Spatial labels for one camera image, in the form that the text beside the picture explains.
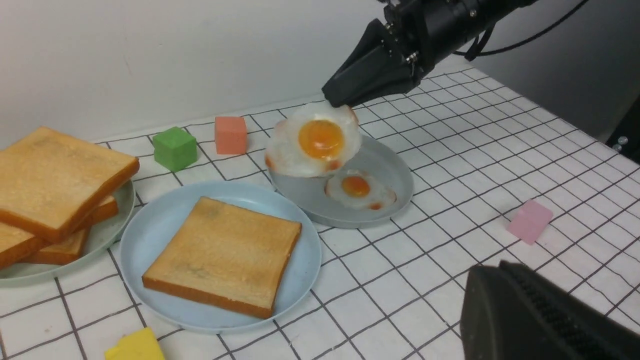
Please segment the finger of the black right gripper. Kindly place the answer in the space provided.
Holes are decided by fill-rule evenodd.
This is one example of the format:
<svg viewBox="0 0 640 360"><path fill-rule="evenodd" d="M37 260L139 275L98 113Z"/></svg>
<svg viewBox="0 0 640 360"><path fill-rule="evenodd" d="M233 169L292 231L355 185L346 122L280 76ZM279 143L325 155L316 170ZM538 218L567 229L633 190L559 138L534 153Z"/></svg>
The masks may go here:
<svg viewBox="0 0 640 360"><path fill-rule="evenodd" d="M322 87L328 101L341 101L346 94L340 80L341 71L361 73L415 70L402 41L379 19L368 23L365 32L349 57Z"/></svg>
<svg viewBox="0 0 640 360"><path fill-rule="evenodd" d="M343 70L340 80L345 95L340 105L355 107L384 96L406 94L418 87L425 75L423 70L370 71L360 74Z"/></svg>

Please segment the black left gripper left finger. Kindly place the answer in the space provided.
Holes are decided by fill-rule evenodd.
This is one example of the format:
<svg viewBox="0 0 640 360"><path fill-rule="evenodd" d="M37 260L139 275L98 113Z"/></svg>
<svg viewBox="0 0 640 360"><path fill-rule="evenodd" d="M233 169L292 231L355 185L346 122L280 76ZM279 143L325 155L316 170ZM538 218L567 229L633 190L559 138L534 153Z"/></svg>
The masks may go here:
<svg viewBox="0 0 640 360"><path fill-rule="evenodd" d="M467 276L461 341L467 360L578 360L569 342L578 302L523 265L475 265Z"/></svg>

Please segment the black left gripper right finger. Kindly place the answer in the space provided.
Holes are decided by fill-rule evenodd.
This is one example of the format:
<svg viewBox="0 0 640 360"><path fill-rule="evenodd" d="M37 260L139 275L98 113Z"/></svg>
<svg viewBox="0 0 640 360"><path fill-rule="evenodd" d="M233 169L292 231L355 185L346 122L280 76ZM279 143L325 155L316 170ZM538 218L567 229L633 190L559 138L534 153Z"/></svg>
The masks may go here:
<svg viewBox="0 0 640 360"><path fill-rule="evenodd" d="M577 360L637 360L639 335L608 319L526 265L501 260L537 321Z"/></svg>

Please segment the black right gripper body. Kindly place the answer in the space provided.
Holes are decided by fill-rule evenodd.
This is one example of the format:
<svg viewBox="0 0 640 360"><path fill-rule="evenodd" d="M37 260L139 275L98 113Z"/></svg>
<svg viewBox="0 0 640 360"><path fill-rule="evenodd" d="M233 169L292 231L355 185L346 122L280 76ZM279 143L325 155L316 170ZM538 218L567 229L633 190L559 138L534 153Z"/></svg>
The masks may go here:
<svg viewBox="0 0 640 360"><path fill-rule="evenodd" d="M471 42L474 59L501 18L499 0L384 0L384 17L403 57L393 75L416 80Z"/></svg>

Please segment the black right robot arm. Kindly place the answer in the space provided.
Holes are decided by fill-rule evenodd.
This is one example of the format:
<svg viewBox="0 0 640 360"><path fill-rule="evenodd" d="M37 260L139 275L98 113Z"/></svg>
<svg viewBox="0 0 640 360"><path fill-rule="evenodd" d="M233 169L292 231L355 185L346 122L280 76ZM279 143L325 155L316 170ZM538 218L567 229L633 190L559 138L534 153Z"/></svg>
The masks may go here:
<svg viewBox="0 0 640 360"><path fill-rule="evenodd" d="M368 23L361 39L322 87L333 107L354 107L406 94L435 66L530 0L387 0L384 22Z"/></svg>

